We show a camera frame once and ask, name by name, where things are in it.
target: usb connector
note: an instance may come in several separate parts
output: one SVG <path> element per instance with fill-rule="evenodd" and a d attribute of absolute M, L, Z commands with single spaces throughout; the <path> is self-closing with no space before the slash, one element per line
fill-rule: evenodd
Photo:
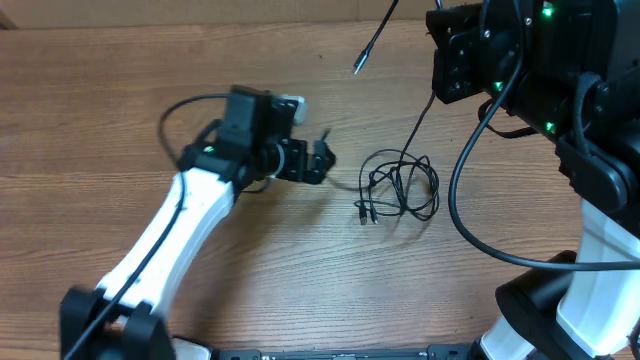
<path fill-rule="evenodd" d="M 367 209 L 364 204 L 360 204 L 358 212 L 360 213 L 360 225 L 367 225 Z"/>
<path fill-rule="evenodd" d="M 373 208 L 373 206 L 371 207 L 371 221 L 373 221 L 374 224 L 378 224 L 378 214 L 376 213 L 376 209 Z"/>
<path fill-rule="evenodd" d="M 371 47 L 369 46 L 367 46 L 364 50 L 362 50 L 362 52 L 360 53 L 360 56 L 358 56 L 358 58 L 356 59 L 356 62 L 353 63 L 353 75 L 356 75 L 360 71 L 360 69 L 362 69 L 362 67 L 364 66 L 364 63 L 367 62 L 370 51 L 371 51 Z"/>

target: wooden table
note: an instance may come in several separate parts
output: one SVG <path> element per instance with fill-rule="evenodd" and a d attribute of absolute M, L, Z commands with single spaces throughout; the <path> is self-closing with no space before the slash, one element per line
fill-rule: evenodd
<path fill-rule="evenodd" d="M 401 148 L 429 97 L 434 45 L 419 21 L 392 22 L 363 71 L 351 66 L 377 23 L 173 26 L 0 32 L 0 358 L 54 359 L 58 307 L 129 251 L 174 173 L 156 139 L 172 103 L 244 84 L 305 96 L 295 136 L 325 128 L 338 156 L 320 186 L 276 182 L 242 196 L 210 236 L 177 296 L 170 326 L 222 348 L 417 347 L 469 342 L 498 315 L 494 289 L 523 269 L 472 248 L 449 218 L 453 164 L 486 96 L 436 102 L 410 152 L 430 156 L 443 205 L 360 226 L 364 158 Z M 188 143 L 223 104 L 170 120 Z M 495 126 L 520 120 L 501 114 Z M 481 239 L 547 259 L 575 249 L 578 197 L 543 138 L 484 134 L 460 187 Z"/>

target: robotic arm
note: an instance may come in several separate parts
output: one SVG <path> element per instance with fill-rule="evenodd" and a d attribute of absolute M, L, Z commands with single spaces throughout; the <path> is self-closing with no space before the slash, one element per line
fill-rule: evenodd
<path fill-rule="evenodd" d="M 440 7 L 426 17 L 437 45 L 436 96 L 446 104 L 480 92 L 491 96 L 454 168 L 449 191 L 453 223 L 479 250 L 532 270 L 497 289 L 502 317 L 473 345 L 432 345 L 426 351 L 378 352 L 375 357 L 606 359 L 631 339 L 640 358 L 635 346 L 640 334 L 640 2 L 484 0 Z M 489 121 L 500 107 L 529 127 L 509 133 L 493 129 Z M 213 122 L 179 161 L 174 159 L 181 172 L 131 253 L 93 292 L 72 289 L 65 296 L 60 333 L 66 359 L 115 354 L 172 360 L 182 350 L 189 359 L 211 357 L 203 347 L 171 342 L 166 331 L 171 302 L 202 242 L 248 185 L 270 176 L 318 184 L 333 166 L 335 156 L 324 137 L 315 142 L 311 160 L 306 143 L 290 138 L 303 112 L 300 98 L 232 89 L 224 121 Z M 577 254 L 563 252 L 547 262 L 521 258 L 488 246 L 464 226 L 456 206 L 457 183 L 485 128 L 506 138 L 539 133 L 556 145 L 560 171 L 584 199 Z M 213 130 L 215 141 L 207 141 Z M 186 192 L 182 179 L 189 184 Z M 174 219 L 176 203 L 186 216 Z M 132 277 L 168 224 L 173 230 L 140 276 Z M 359 360 L 371 353 L 270 358 L 337 356 Z M 250 351 L 219 358 L 265 356 Z"/>
<path fill-rule="evenodd" d="M 173 298 L 204 240 L 254 181 L 319 184 L 335 164 L 326 133 L 315 141 L 313 156 L 305 141 L 291 138 L 292 126 L 306 115 L 301 97 L 234 86 L 228 95 L 178 103 L 162 121 L 182 105 L 220 97 L 227 98 L 224 120 L 207 126 L 175 161 L 180 173 L 131 252 L 93 292 L 74 288 L 62 301 L 65 359 L 209 359 L 208 349 L 171 341 L 166 329 Z M 214 130 L 215 140 L 208 141 Z"/>
<path fill-rule="evenodd" d="M 437 97 L 448 104 L 480 92 L 491 96 L 452 177 L 454 224 L 485 253 L 533 268 L 496 291 L 503 317 L 476 344 L 478 358 L 524 359 L 535 348 L 551 359 L 592 359 L 629 339 L 637 355 L 639 18 L 633 0 L 484 0 L 427 13 L 438 48 Z M 530 127 L 509 134 L 491 128 L 498 107 Z M 505 254 L 462 224 L 457 181 L 485 128 L 507 138 L 540 133 L 555 143 L 560 171 L 584 199 L 577 258 L 565 252 L 540 262 Z"/>

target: wire tip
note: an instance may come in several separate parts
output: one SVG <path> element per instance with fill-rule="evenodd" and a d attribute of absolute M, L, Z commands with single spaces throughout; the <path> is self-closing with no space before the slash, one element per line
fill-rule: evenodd
<path fill-rule="evenodd" d="M 327 140 L 327 136 L 329 136 L 330 132 L 331 132 L 331 128 L 324 129 L 324 132 L 322 133 L 322 138 L 320 140 L 322 141 Z"/>
<path fill-rule="evenodd" d="M 367 62 L 368 58 L 369 58 L 369 49 L 367 48 L 362 50 L 362 52 L 360 53 L 360 56 L 358 56 L 358 59 L 356 59 L 356 62 L 353 63 L 353 75 L 357 75 L 360 72 L 364 64 Z"/>
<path fill-rule="evenodd" d="M 378 213 L 376 213 L 373 207 L 371 208 L 371 221 L 373 221 L 373 223 L 376 225 L 378 224 Z"/>

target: black cable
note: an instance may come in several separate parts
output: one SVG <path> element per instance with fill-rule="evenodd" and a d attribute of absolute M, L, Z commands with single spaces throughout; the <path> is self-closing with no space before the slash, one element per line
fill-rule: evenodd
<path fill-rule="evenodd" d="M 405 212 L 409 212 L 413 217 L 420 221 L 428 221 L 431 219 L 435 213 L 438 211 L 440 207 L 440 194 L 439 194 L 439 186 L 440 179 L 438 178 L 438 174 L 431 167 L 431 162 L 426 155 L 423 155 L 419 158 L 407 153 L 407 149 L 409 145 L 411 145 L 411 141 L 413 140 L 416 132 L 418 132 L 418 128 L 420 128 L 420 124 L 422 120 L 424 120 L 425 115 L 431 108 L 433 101 L 435 100 L 435 93 L 431 93 L 431 97 L 427 106 L 424 108 L 416 125 L 409 136 L 409 139 L 404 145 L 404 148 L 400 150 L 396 149 L 382 149 L 374 152 L 369 157 L 365 159 L 360 167 L 360 175 L 358 177 L 358 190 L 360 192 L 360 200 L 356 201 L 354 205 L 360 211 L 360 220 L 362 224 L 366 223 L 367 212 L 369 212 L 371 216 L 371 220 L 374 223 L 378 223 L 378 216 L 402 216 Z M 362 187 L 362 174 L 364 173 L 364 167 L 367 163 L 374 158 L 381 156 L 385 153 L 399 153 L 400 157 L 398 160 L 387 161 L 380 165 L 378 165 L 373 171 L 369 172 L 369 184 L 367 185 L 367 194 L 368 199 L 365 200 L 363 194 Z M 405 161 L 404 158 L 409 157 L 413 161 Z M 410 166 L 411 169 L 409 171 L 409 177 L 407 178 L 406 188 L 404 186 L 404 182 L 402 180 L 402 175 L 400 174 L 400 170 L 404 166 Z M 415 171 L 422 171 L 429 180 L 429 188 L 431 190 L 431 196 L 420 206 L 410 206 L 409 205 L 409 190 L 411 188 L 411 180 L 413 179 Z M 373 188 L 380 184 L 383 180 L 389 180 L 396 194 L 396 198 L 398 203 L 390 203 L 386 201 L 373 200 Z M 397 209 L 396 212 L 379 212 L 375 205 L 383 205 L 388 206 L 394 209 Z"/>
<path fill-rule="evenodd" d="M 640 338 L 640 319 L 633 327 L 633 331 L 629 334 L 629 346 L 631 347 L 631 353 L 633 358 L 640 360 L 640 349 L 638 348 L 638 338 Z"/>
<path fill-rule="evenodd" d="M 489 106 L 491 106 L 491 104 L 493 104 L 493 99 L 487 100 L 484 104 L 480 105 L 480 107 L 478 108 L 478 120 L 480 122 L 482 122 L 482 120 L 484 120 L 484 118 L 487 116 L 487 110 L 489 109 Z M 504 139 L 518 139 L 521 137 L 531 136 L 538 133 L 532 127 L 525 127 L 525 128 L 513 130 L 513 131 L 498 131 L 494 129 L 493 126 L 487 124 L 487 129 L 489 129 L 489 131 L 493 132 L 494 134 Z"/>
<path fill-rule="evenodd" d="M 228 97 L 228 94 L 204 94 L 204 95 L 194 96 L 178 102 L 177 104 L 171 106 L 162 114 L 162 116 L 160 117 L 160 121 L 158 122 L 158 138 L 160 139 L 160 145 L 162 145 L 162 148 L 167 153 L 167 156 L 169 157 L 169 159 L 171 159 L 171 163 L 176 167 L 176 169 L 178 169 L 178 157 L 173 151 L 173 149 L 171 148 L 171 145 L 169 145 L 169 141 L 167 140 L 167 137 L 164 133 L 164 124 L 167 121 L 167 118 L 169 117 L 169 115 L 171 115 L 171 113 L 173 113 L 178 108 L 184 105 L 190 104 L 192 102 L 196 102 L 204 99 L 226 99 L 227 97 Z M 91 324 L 87 326 L 87 328 L 82 333 L 82 335 L 80 335 L 80 337 L 75 342 L 75 344 L 73 344 L 73 347 L 71 347 L 69 352 L 67 352 L 67 354 L 65 355 L 64 360 L 71 360 L 73 356 L 75 356 L 75 354 L 78 352 L 78 350 L 80 350 L 82 345 L 84 345 L 84 343 L 89 339 L 89 337 L 93 335 L 95 330 L 98 327 L 102 327 L 104 325 L 105 321 L 111 315 L 111 312 L 113 311 L 113 309 L 118 305 L 118 303 L 120 302 L 124 294 L 127 292 L 127 290 L 129 290 L 129 288 L 135 283 L 135 281 L 138 279 L 138 277 L 140 276 L 144 268 L 147 266 L 149 261 L 151 261 L 155 253 L 158 251 L 158 249 L 160 248 L 164 240 L 169 235 L 171 228 L 173 228 L 173 225 L 178 220 L 178 216 L 182 211 L 185 194 L 186 194 L 187 183 L 184 177 L 184 173 L 178 172 L 178 175 L 179 175 L 180 184 L 181 184 L 180 199 L 178 200 L 178 203 L 176 205 L 176 210 L 171 216 L 169 223 L 165 227 L 164 231 L 162 232 L 158 240 L 156 240 L 155 244 L 153 244 L 153 247 L 151 247 L 147 255 L 145 255 L 145 257 L 142 259 L 142 261 L 140 262 L 138 267 L 135 269 L 135 271 L 129 276 L 129 278 L 124 283 L 122 288 L 120 288 L 118 293 L 116 293 L 116 295 L 111 299 L 111 301 L 109 301 L 107 306 L 105 306 L 105 308 L 100 312 L 100 314 L 98 314 L 98 316 L 91 322 Z"/>
<path fill-rule="evenodd" d="M 267 192 L 267 190 L 269 190 L 269 187 L 271 186 L 271 182 L 272 182 L 272 178 L 271 177 L 267 177 L 264 179 L 264 185 L 262 185 L 261 188 L 256 189 L 256 190 L 244 190 L 242 191 L 242 193 L 244 194 L 263 194 L 265 192 Z"/>
<path fill-rule="evenodd" d="M 525 28 L 522 24 L 522 18 L 520 14 L 520 7 L 517 0 L 513 1 L 514 12 L 516 15 L 516 19 L 518 24 L 520 24 L 520 44 L 524 44 L 525 39 Z M 456 162 L 455 168 L 453 170 L 453 174 L 451 175 L 451 183 L 449 186 L 449 196 L 448 196 L 448 204 L 449 204 L 449 213 L 451 214 L 451 220 L 455 225 L 456 229 L 460 232 L 460 234 L 467 240 L 471 245 L 475 246 L 480 251 L 485 254 L 494 257 L 496 259 L 514 264 L 519 266 L 525 266 L 530 268 L 537 269 L 545 269 L 545 270 L 564 270 L 564 271 L 610 271 L 610 270 L 640 270 L 640 262 L 638 261 L 617 261 L 617 262 L 602 262 L 602 263 L 549 263 L 546 261 L 539 261 L 534 259 L 527 259 L 520 256 L 511 255 L 500 250 L 497 250 L 485 243 L 483 243 L 480 239 L 475 237 L 462 223 L 460 219 L 460 214 L 458 213 L 457 206 L 457 189 L 458 182 L 460 180 L 460 175 L 462 173 L 462 168 L 464 167 L 473 146 L 478 141 L 480 134 L 487 127 L 487 124 L 496 113 L 502 102 L 505 100 L 507 94 L 513 87 L 520 70 L 522 69 L 522 64 L 524 61 L 524 47 L 520 46 L 518 51 L 518 60 L 515 69 L 513 70 L 513 74 L 511 75 L 509 82 L 504 87 L 504 89 L 498 95 L 498 99 L 491 106 L 489 111 L 487 112 L 486 117 L 478 124 L 473 134 L 467 141 L 467 144 L 464 146 L 464 149 L 460 153 L 460 157 Z"/>
<path fill-rule="evenodd" d="M 375 34 L 373 34 L 373 37 L 371 38 L 367 46 L 364 48 L 364 50 L 362 50 L 362 52 L 356 59 L 356 62 L 353 64 L 353 75 L 356 75 L 360 71 L 360 69 L 362 69 L 362 67 L 364 66 L 364 63 L 367 62 L 367 59 L 369 58 L 369 53 L 371 53 L 371 49 L 373 49 L 373 46 L 376 44 L 376 40 L 378 40 L 378 36 L 380 36 L 380 34 L 382 33 L 382 30 L 384 30 L 384 27 L 387 25 L 387 22 L 389 21 L 391 14 L 393 14 L 393 11 L 395 10 L 396 5 L 398 5 L 398 1 L 399 0 L 393 0 L 393 2 L 391 3 L 391 6 L 389 7 L 389 10 L 387 10 L 387 14 L 384 16 L 384 19 L 382 19 L 380 26 L 378 26 L 378 30 L 376 30 Z"/>

